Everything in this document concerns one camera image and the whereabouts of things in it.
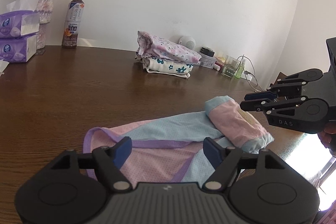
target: glass jar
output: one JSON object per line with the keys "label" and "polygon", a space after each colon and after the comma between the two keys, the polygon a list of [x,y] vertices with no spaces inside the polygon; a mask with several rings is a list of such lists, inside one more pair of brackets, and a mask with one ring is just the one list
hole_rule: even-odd
{"label": "glass jar", "polygon": [[222,75],[232,78],[238,69],[239,63],[239,60],[227,55]]}

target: purple tissue box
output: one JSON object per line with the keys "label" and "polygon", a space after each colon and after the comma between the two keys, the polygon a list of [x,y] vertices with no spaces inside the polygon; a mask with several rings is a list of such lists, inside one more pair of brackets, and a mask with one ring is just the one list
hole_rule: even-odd
{"label": "purple tissue box", "polygon": [[0,15],[0,38],[13,38],[39,31],[40,13],[19,10]]}
{"label": "purple tissue box", "polygon": [[27,62],[36,53],[36,39],[37,34],[0,39],[0,60],[9,63]]}

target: oolong tea bottle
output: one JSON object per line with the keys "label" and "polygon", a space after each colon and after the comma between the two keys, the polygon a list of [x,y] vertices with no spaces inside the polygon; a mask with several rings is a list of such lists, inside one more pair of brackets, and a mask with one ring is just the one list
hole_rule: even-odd
{"label": "oolong tea bottle", "polygon": [[73,0],[69,3],[67,17],[64,24],[62,47],[75,48],[77,46],[78,30],[83,10],[83,0]]}

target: folded towel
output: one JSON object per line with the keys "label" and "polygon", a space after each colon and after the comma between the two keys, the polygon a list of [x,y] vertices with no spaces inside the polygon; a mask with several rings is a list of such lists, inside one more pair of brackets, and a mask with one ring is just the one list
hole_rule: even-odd
{"label": "folded towel", "polygon": [[201,55],[193,50],[147,32],[138,32],[138,43],[137,53],[141,57],[158,57],[186,64],[198,63],[201,58]]}
{"label": "folded towel", "polygon": [[146,70],[152,70],[161,73],[169,73],[175,75],[186,75],[193,69],[192,64],[176,63],[168,60],[161,60],[155,57],[147,57],[142,59],[142,63]]}

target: vase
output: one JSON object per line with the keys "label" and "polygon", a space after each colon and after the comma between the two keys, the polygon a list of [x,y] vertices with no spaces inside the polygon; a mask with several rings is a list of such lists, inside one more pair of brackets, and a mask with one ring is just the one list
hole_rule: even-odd
{"label": "vase", "polygon": [[37,50],[44,48],[45,40],[46,40],[46,33],[47,33],[47,23],[40,24],[40,28],[39,28],[39,32],[37,33],[37,40],[36,40]]}
{"label": "vase", "polygon": [[53,13],[54,0],[39,0],[36,11],[40,12],[40,29],[37,33],[36,48],[40,49],[45,46],[46,27],[47,23],[51,21],[51,14]]}

